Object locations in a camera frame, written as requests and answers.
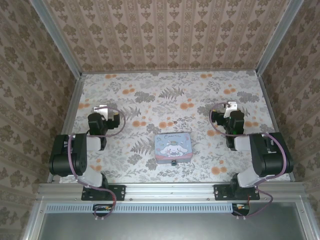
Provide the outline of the grey metal sheet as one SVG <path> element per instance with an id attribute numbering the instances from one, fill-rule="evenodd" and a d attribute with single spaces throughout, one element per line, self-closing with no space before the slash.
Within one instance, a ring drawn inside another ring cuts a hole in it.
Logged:
<path id="1" fill-rule="evenodd" d="M 230 213 L 49 213 L 39 240 L 307 240 L 291 204 L 246 219 Z"/>

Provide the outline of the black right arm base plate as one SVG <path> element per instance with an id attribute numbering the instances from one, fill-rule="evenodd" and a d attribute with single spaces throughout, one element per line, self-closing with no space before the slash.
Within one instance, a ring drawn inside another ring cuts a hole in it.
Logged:
<path id="1" fill-rule="evenodd" d="M 215 184 L 213 188 L 216 201 L 260 200 L 260 194 L 254 187 L 236 187 L 235 189 L 232 189 L 228 184 Z"/>

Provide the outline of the blue cartoon tin box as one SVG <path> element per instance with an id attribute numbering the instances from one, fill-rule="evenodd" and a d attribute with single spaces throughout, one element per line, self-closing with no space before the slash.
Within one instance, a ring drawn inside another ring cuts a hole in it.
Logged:
<path id="1" fill-rule="evenodd" d="M 193 157 L 191 136 L 188 132 L 162 133 L 154 136 L 155 160 L 159 165 L 190 163 Z"/>

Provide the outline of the aluminium lower frame bar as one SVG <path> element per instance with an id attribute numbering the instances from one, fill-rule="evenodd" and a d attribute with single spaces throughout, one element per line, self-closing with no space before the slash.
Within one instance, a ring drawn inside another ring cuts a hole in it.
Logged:
<path id="1" fill-rule="evenodd" d="M 320 228 L 308 199 L 300 197 L 296 202 L 296 208 L 306 239 L 320 240 Z"/>
<path id="2" fill-rule="evenodd" d="M 38 240 L 46 215 L 46 206 L 42 199 L 34 203 L 22 240 Z"/>

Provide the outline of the aluminium front mounting rail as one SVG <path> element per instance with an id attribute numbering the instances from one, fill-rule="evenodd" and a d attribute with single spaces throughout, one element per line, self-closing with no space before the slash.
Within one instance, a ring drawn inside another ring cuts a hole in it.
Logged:
<path id="1" fill-rule="evenodd" d="M 217 185 L 224 182 L 197 183 L 125 183 L 123 203 L 206 203 L 220 196 Z M 273 197 L 275 203 L 308 201 L 301 182 L 267 181 L 259 190 Z M 36 201 L 47 203 L 80 203 L 83 187 L 76 183 L 43 183 L 39 186 Z"/>

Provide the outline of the aluminium table back rail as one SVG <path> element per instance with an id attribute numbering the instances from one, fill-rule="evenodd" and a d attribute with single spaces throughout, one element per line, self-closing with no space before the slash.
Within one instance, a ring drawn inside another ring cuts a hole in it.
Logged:
<path id="1" fill-rule="evenodd" d="M 209 73 L 209 72 L 240 72 L 240 71 L 251 71 L 255 74 L 257 73 L 256 69 L 160 69 L 160 70 L 113 70 L 113 71 L 84 71 L 81 73 L 82 76 L 84 75 L 101 75 L 101 74 L 141 74 L 141 73 Z"/>

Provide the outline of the aluminium corner post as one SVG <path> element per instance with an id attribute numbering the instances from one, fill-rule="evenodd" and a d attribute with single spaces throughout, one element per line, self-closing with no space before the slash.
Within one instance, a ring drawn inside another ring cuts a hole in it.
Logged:
<path id="1" fill-rule="evenodd" d="M 279 47 L 281 41 L 284 39 L 290 25 L 292 24 L 294 18 L 296 17 L 298 11 L 303 5 L 304 0 L 290 0 L 288 6 L 286 7 L 275 31 L 270 38 L 258 64 L 256 67 L 256 74 L 260 77 L 266 70 L 269 62 L 274 56 L 277 48 Z"/>
<path id="2" fill-rule="evenodd" d="M 30 0 L 30 2 L 64 58 L 73 76 L 76 80 L 79 80 L 82 75 L 81 66 L 77 63 L 76 57 L 73 56 L 72 51 L 64 39 L 61 30 L 59 30 L 58 25 L 53 19 L 52 14 L 49 12 L 42 0 Z"/>

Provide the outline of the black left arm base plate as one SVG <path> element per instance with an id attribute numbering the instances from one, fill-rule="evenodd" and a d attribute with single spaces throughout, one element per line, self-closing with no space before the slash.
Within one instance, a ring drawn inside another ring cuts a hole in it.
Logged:
<path id="1" fill-rule="evenodd" d="M 124 201 L 126 195 L 125 185 L 109 185 L 109 190 L 112 191 L 117 201 Z M 95 190 L 92 188 L 83 187 L 81 200 L 82 201 L 111 201 L 112 194 L 107 191 Z"/>

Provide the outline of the aluminium table side rail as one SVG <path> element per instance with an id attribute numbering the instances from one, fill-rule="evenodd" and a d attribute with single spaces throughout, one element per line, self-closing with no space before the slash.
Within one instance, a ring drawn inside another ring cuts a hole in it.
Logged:
<path id="1" fill-rule="evenodd" d="M 263 78 L 262 78 L 261 75 L 257 74 L 257 79 L 258 79 L 258 82 L 260 84 L 260 88 L 261 88 L 261 91 L 263 93 L 265 104 L 267 106 L 268 113 L 269 113 L 270 119 L 272 121 L 272 125 L 274 127 L 274 130 L 276 132 L 279 132 L 280 130 L 279 130 L 276 118 L 275 118 L 275 114 L 274 114 L 273 109 L 272 109 L 272 105 L 271 105 L 271 102 L 270 102 L 270 99 L 269 99 L 269 96 L 268 96 L 268 93 L 267 93 Z"/>
<path id="2" fill-rule="evenodd" d="M 65 116 L 64 124 L 60 133 L 61 135 L 70 135 L 73 132 L 73 126 L 75 123 L 78 106 L 83 92 L 84 82 L 85 76 L 81 74 L 80 78 L 76 80 L 74 85 L 74 90 Z"/>

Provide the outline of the small electronics board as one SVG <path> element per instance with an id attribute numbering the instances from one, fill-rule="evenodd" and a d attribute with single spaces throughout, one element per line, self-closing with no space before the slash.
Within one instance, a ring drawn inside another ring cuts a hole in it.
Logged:
<path id="1" fill-rule="evenodd" d="M 113 211 L 113 204 L 94 204 L 92 207 L 93 215 L 96 219 L 104 219 Z"/>
<path id="2" fill-rule="evenodd" d="M 232 215 L 233 216 L 247 216 L 250 212 L 250 205 L 248 203 L 233 203 Z"/>

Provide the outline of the floral tablecloth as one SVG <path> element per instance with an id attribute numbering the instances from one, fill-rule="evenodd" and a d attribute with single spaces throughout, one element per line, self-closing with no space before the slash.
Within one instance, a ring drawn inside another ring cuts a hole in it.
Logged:
<path id="1" fill-rule="evenodd" d="M 258 76 L 253 71 L 162 72 L 84 75 L 74 133 L 88 130 L 88 115 L 108 105 L 125 115 L 110 132 L 103 151 L 90 152 L 88 165 L 113 183 L 220 182 L 245 170 L 249 152 L 226 146 L 221 126 L 211 126 L 215 104 L 236 101 L 246 133 L 271 133 L 274 127 Z M 189 163 L 157 164 L 155 135 L 187 132 Z"/>

